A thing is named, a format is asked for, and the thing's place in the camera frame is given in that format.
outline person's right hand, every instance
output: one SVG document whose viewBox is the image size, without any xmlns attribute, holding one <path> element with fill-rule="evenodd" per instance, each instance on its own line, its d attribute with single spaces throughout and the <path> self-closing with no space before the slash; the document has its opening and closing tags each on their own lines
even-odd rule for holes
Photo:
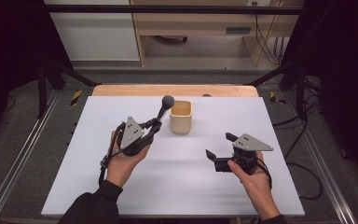
<svg viewBox="0 0 358 224">
<path fill-rule="evenodd" d="M 263 160 L 261 152 L 257 151 L 256 155 L 258 159 Z M 235 161 L 228 161 L 228 166 L 245 187 L 246 193 L 261 220 L 280 215 L 272 198 L 268 177 L 262 169 L 257 167 L 253 175 L 247 175 Z"/>
</svg>

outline floor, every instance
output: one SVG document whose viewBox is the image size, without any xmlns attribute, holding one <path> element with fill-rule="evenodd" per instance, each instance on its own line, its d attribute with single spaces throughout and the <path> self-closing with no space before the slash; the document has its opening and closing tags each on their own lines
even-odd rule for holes
<svg viewBox="0 0 358 224">
<path fill-rule="evenodd" d="M 239 49 L 245 49 L 240 37 L 190 36 L 185 43 L 155 37 L 150 40 L 145 66 L 124 62 L 75 65 L 80 74 L 102 83 L 174 84 L 244 84 L 277 66 L 264 60 L 262 65 L 254 67 L 246 50 Z M 270 43 L 270 49 L 273 49 L 273 43 Z M 48 97 L 55 100 L 49 103 L 54 107 L 47 113 L 47 122 L 43 125 L 36 120 L 37 83 L 31 82 L 9 95 L 7 111 L 0 122 L 0 223 L 57 222 L 55 218 L 41 217 L 40 211 L 87 96 L 92 93 L 92 88 L 67 75 L 63 77 L 66 81 L 64 90 L 48 88 Z M 257 88 L 265 99 L 272 123 L 290 119 L 296 114 L 293 110 L 295 90 L 280 91 L 277 85 L 280 78 L 275 77 Z M 70 105 L 78 90 L 82 90 L 82 96 L 76 105 Z M 286 103 L 271 101 L 272 91 L 277 100 Z M 306 91 L 306 97 L 309 97 L 309 105 L 318 105 L 312 91 Z M 306 131 L 287 161 L 307 166 L 322 180 L 324 188 L 322 195 L 315 197 L 319 192 L 315 176 L 289 165 L 306 211 L 304 217 L 289 217 L 289 223 L 358 223 L 357 163 L 341 158 L 339 143 L 321 108 L 313 107 L 309 112 Z M 296 141 L 301 127 L 304 124 L 295 120 L 276 129 L 283 153 L 287 153 Z M 34 139 L 32 143 L 28 141 L 29 137 Z M 252 219 L 244 217 L 241 223 L 250 223 Z M 232 218 L 230 222 L 235 223 L 237 219 Z"/>
</svg>

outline hand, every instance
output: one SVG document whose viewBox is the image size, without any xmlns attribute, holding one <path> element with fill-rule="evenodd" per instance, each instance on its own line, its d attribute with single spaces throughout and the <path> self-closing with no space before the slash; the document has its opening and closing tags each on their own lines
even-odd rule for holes
<svg viewBox="0 0 358 224">
<path fill-rule="evenodd" d="M 144 147 L 136 156 L 132 157 L 126 156 L 122 152 L 118 153 L 109 162 L 106 180 L 123 188 L 135 166 L 146 157 L 149 148 L 150 145 Z"/>
<path fill-rule="evenodd" d="M 256 155 L 258 159 L 263 160 L 261 152 L 257 151 Z M 269 180 L 263 170 L 257 167 L 253 175 L 247 175 L 235 161 L 228 161 L 228 166 L 245 187 L 246 193 L 261 220 L 276 217 L 280 214 L 272 198 Z"/>
</svg>

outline black backdrop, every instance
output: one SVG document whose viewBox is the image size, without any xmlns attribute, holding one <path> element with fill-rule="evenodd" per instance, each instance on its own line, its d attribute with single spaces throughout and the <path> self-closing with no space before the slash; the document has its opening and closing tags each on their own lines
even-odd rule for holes
<svg viewBox="0 0 358 224">
<path fill-rule="evenodd" d="M 306 7 L 326 8 L 331 2 L 307 0 Z M 284 63 L 319 18 L 299 17 Z M 358 162 L 358 0 L 337 0 L 306 52 L 302 62 L 306 75 L 320 78 L 325 115 L 347 156 Z"/>
<path fill-rule="evenodd" d="M 43 0 L 22 2 L 44 4 Z M 0 116 L 8 93 L 37 79 L 41 54 L 72 68 L 49 14 L 25 11 L 20 5 L 20 1 L 0 0 Z"/>
</svg>

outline gray floor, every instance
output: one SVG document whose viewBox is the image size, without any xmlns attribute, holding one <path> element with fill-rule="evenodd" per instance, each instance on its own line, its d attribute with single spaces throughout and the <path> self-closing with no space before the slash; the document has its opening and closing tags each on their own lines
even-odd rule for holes
<svg viewBox="0 0 358 224">
<path fill-rule="evenodd" d="M 276 66 L 264 61 L 262 66 L 253 67 L 249 55 L 238 49 L 244 49 L 240 38 L 190 37 L 187 43 L 151 39 L 145 67 L 127 64 L 96 70 L 95 64 L 83 64 L 78 67 L 78 71 L 85 77 L 102 83 L 243 84 L 263 76 Z M 46 192 L 54 181 L 71 140 L 71 132 L 76 128 L 87 96 L 92 93 L 92 88 L 66 75 L 64 78 L 67 84 L 63 91 L 48 90 L 50 95 L 58 94 L 56 105 L 11 193 L 5 199 L 6 203 L 0 210 L 0 223 L 56 222 L 53 218 L 41 217 L 40 212 L 47 198 Z M 258 88 L 259 95 L 265 99 L 272 123 L 294 116 L 290 104 L 282 105 L 269 99 L 270 91 L 274 91 L 278 99 L 293 99 L 292 91 L 278 90 L 278 82 L 279 77 L 276 77 Z M 77 90 L 82 90 L 82 95 L 76 105 L 70 105 Z M 15 104 L 2 115 L 0 121 L 0 186 L 33 129 L 38 113 L 36 82 L 17 88 L 9 96 L 8 106 L 14 103 L 13 99 Z M 310 98 L 310 104 L 316 101 L 315 97 Z M 300 130 L 299 126 L 276 130 L 283 153 L 296 140 Z M 307 131 L 323 155 L 358 223 L 357 163 L 341 158 L 339 143 L 318 108 L 309 115 Z M 305 137 L 296 144 L 287 161 L 302 164 L 318 174 Z M 296 188 L 302 195 L 313 196 L 318 192 L 317 181 L 312 175 L 294 166 L 289 166 L 289 169 Z M 324 189 L 322 197 L 317 200 L 301 199 L 306 215 L 289 217 L 289 223 L 341 223 L 332 203 L 334 200 L 327 192 L 329 191 Z M 242 223 L 249 223 L 251 219 L 243 218 Z"/>
</svg>

